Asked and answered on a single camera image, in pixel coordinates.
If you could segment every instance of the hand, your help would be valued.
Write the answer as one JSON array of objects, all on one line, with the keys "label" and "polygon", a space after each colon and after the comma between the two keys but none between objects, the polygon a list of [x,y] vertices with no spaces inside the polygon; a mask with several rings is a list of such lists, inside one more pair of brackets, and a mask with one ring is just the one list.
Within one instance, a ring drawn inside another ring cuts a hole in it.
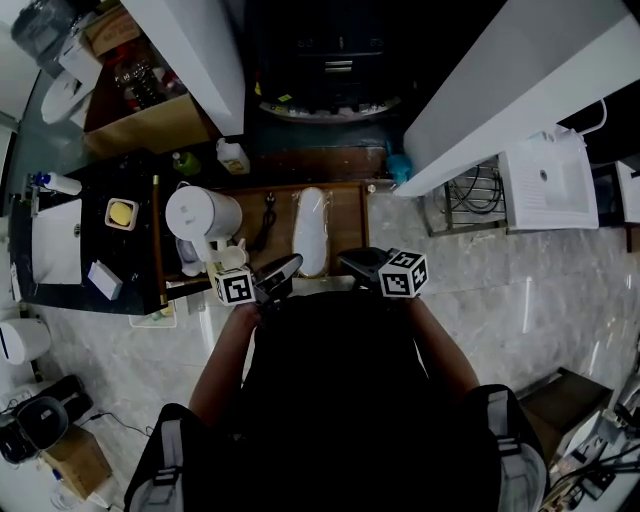
[{"label": "hand", "polygon": [[238,324],[241,326],[253,328],[260,323],[260,310],[255,303],[241,304],[236,306],[229,316],[228,323]]}]

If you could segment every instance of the countertop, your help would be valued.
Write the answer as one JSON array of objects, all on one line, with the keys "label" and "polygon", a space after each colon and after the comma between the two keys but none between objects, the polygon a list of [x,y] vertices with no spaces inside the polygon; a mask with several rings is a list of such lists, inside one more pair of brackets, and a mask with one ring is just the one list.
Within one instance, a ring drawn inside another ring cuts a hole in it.
[{"label": "countertop", "polygon": [[[136,151],[70,173],[69,177],[82,183],[82,192],[78,196],[40,194],[41,211],[82,199],[80,285],[38,285],[33,281],[31,206],[14,200],[9,221],[9,252],[11,263],[16,264],[23,300],[68,309],[131,315],[144,315],[160,309],[151,229],[152,178],[155,174],[165,174],[162,166],[158,165],[157,157],[146,151]],[[118,230],[104,224],[107,202],[112,197],[139,204],[133,231]],[[96,260],[104,263],[123,281],[116,300],[107,299],[88,279],[91,264]]]}]

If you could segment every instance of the cardboard box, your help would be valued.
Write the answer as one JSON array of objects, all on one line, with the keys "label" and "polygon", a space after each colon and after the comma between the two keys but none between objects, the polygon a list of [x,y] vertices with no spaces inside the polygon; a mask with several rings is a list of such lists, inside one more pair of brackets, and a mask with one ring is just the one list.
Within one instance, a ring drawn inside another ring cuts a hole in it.
[{"label": "cardboard box", "polygon": [[114,7],[91,22],[84,29],[84,33],[96,57],[142,34],[138,24],[122,5]]},{"label": "cardboard box", "polygon": [[85,144],[102,159],[140,148],[160,154],[220,137],[190,94],[132,113],[107,67],[93,91],[84,131]]},{"label": "cardboard box", "polygon": [[60,473],[69,490],[83,500],[111,476],[111,466],[96,438],[75,425],[69,427],[60,441],[42,452],[42,457]]}]

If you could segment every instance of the cup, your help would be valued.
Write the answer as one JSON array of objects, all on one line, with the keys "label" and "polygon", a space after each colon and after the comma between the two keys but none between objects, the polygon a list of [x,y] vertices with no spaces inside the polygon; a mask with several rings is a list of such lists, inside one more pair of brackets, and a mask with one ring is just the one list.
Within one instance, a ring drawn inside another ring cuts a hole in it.
[{"label": "cup", "polygon": [[240,268],[249,261],[249,253],[245,249],[246,241],[243,238],[238,245],[231,245],[220,251],[220,263],[225,270]]}]

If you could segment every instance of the soap dish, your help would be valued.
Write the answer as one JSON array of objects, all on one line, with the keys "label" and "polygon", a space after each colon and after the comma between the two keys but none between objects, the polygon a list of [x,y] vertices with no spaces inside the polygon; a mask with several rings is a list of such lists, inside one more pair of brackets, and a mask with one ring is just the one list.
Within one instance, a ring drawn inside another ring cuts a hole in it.
[{"label": "soap dish", "polygon": [[[128,206],[131,206],[131,222],[129,223],[128,226],[121,226],[120,224],[113,222],[111,220],[109,213],[111,212],[111,205],[113,203],[124,203]],[[109,202],[107,203],[107,211],[104,214],[104,223],[110,228],[122,229],[123,231],[133,231],[133,228],[136,227],[136,218],[138,217],[138,208],[139,208],[138,203],[136,203],[135,201],[129,201],[128,199],[118,199],[116,197],[112,197],[111,199],[109,199]]]}]

